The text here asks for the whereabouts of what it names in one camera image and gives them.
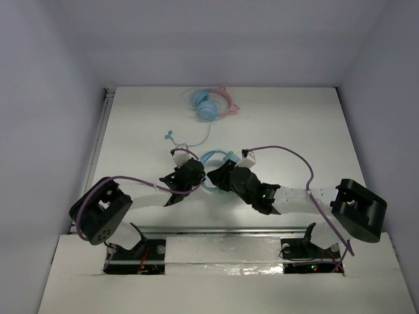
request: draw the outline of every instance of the electronics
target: electronics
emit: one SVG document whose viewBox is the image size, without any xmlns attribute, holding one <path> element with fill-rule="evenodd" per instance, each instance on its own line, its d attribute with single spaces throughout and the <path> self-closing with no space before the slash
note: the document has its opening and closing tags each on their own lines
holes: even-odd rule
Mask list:
<svg viewBox="0 0 419 314">
<path fill-rule="evenodd" d="M 218 94 L 227 100 L 228 108 L 223 112 L 219 112 L 218 106 L 214 101 L 209 101 L 210 93 Z M 204 120 L 214 121 L 222 116 L 226 116 L 230 113 L 235 113 L 240 110 L 237 107 L 231 96 L 227 93 L 224 88 L 205 88 L 198 89 L 192 98 L 192 103 L 195 109 L 198 111 L 198 116 Z"/>
</svg>

